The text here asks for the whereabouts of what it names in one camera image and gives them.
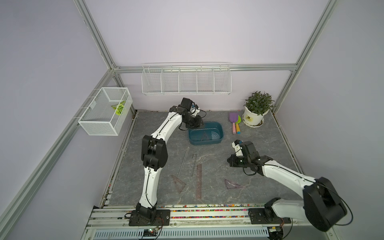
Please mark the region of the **purple triangle ruler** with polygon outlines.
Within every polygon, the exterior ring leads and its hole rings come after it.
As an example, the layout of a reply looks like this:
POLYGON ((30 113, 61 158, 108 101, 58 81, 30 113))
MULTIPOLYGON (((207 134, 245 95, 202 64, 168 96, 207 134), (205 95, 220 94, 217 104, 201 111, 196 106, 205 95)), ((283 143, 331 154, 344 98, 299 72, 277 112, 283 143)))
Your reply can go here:
POLYGON ((243 186, 241 186, 241 185, 239 185, 233 181, 227 180, 227 179, 225 179, 224 182, 225 182, 225 186, 226 186, 227 190, 234 190, 234 189, 242 189, 243 188, 243 186))

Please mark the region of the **clear blue protractor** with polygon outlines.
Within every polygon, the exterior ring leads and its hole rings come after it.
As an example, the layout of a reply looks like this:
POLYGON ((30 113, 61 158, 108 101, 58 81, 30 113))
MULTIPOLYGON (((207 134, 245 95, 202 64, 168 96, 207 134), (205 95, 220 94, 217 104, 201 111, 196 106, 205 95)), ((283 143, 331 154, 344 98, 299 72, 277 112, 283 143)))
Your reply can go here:
POLYGON ((210 137, 212 141, 219 141, 222 139, 222 135, 217 130, 211 130, 210 137))

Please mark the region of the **teal plastic storage box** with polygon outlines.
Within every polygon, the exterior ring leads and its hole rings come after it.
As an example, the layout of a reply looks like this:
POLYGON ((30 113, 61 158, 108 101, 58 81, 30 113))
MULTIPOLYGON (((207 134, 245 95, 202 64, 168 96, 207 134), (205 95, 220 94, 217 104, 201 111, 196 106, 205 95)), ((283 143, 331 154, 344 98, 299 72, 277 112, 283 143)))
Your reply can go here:
POLYGON ((213 145, 221 143, 224 132, 218 122, 205 122, 196 129, 188 130, 189 141, 194 146, 213 145))

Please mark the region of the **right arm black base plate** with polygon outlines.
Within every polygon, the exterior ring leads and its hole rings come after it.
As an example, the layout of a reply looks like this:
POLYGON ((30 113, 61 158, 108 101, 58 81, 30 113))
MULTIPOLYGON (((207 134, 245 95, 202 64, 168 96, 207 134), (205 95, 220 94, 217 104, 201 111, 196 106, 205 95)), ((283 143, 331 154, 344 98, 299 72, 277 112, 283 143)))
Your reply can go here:
POLYGON ((280 218, 271 209, 265 208, 252 208, 249 209, 248 215, 252 225, 272 224, 272 225, 284 225, 291 224, 290 218, 280 218))

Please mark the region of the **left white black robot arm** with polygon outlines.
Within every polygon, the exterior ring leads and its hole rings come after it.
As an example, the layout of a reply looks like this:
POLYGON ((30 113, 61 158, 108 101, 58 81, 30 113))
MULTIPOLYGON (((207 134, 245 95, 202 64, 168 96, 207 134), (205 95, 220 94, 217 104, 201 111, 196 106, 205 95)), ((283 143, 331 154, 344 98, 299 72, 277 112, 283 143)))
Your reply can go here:
POLYGON ((195 103, 173 106, 162 124, 151 135, 143 137, 141 159, 145 179, 142 195, 136 207, 140 214, 152 214, 156 210, 160 176, 168 161, 168 140, 183 123, 187 128, 200 127, 202 124, 200 111, 195 103))

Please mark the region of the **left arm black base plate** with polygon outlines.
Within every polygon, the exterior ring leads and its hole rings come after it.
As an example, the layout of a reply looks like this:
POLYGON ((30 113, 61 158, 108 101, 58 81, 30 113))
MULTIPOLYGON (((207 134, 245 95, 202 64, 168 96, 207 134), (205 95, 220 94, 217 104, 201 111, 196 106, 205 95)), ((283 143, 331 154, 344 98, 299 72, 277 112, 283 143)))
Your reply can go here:
POLYGON ((170 215, 170 210, 134 210, 129 217, 129 226, 168 226, 171 220, 170 215))

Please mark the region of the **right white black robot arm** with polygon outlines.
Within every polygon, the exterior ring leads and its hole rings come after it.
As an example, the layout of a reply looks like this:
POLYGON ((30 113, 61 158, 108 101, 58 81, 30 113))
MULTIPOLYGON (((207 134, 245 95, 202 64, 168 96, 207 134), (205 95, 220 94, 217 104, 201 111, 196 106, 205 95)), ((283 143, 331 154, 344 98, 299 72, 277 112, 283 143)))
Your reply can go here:
POLYGON ((228 159, 230 167, 249 168, 253 175, 270 178, 295 192, 300 200, 274 198, 264 206, 267 221, 284 218, 310 223, 326 232, 351 212, 327 178, 315 179, 295 172, 268 156, 260 156, 252 142, 232 142, 235 152, 228 159))

